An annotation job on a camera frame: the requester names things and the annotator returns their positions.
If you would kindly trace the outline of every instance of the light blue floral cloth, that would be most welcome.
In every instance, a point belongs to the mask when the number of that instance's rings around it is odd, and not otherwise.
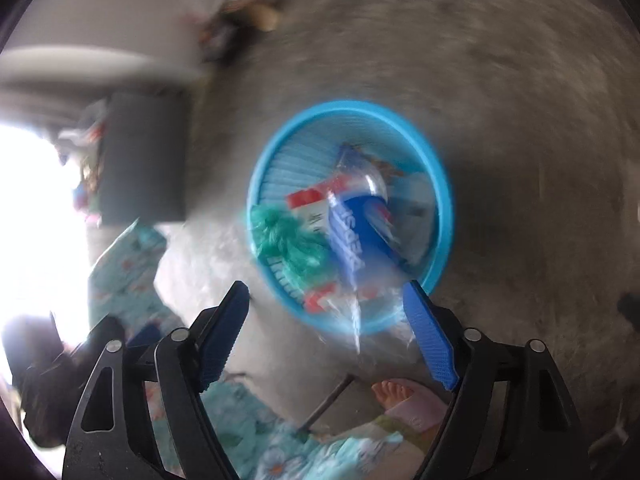
[[[165,238],[138,222],[95,264],[89,277],[89,320],[117,316],[131,337],[149,322],[162,334],[183,326],[156,294],[154,279]],[[146,390],[164,467],[181,474],[157,384]],[[400,433],[380,439],[347,437],[323,444],[273,413],[243,384],[218,381],[201,395],[211,425],[242,480],[360,480],[402,443]]]

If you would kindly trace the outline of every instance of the gray floor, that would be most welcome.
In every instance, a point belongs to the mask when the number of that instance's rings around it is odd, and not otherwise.
[[[456,240],[433,299],[495,340],[547,342],[588,437],[638,396],[640,336],[616,312],[638,287],[640,43],[616,0],[287,0],[284,18],[217,76],[190,156],[190,217],[170,231],[162,296],[191,320],[233,280],[254,302],[229,369],[302,420],[347,370],[421,376],[356,359],[282,311],[251,263],[248,181],[273,132],[303,108],[371,100],[442,156]],[[357,384],[318,425],[377,407]]]

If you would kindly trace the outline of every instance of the person's leg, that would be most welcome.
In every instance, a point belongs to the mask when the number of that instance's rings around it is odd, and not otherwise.
[[[371,389],[385,414],[338,438],[381,440],[390,434],[400,433],[402,444],[384,456],[367,473],[366,480],[410,480],[422,465],[447,406],[428,388],[412,381],[382,381]]]

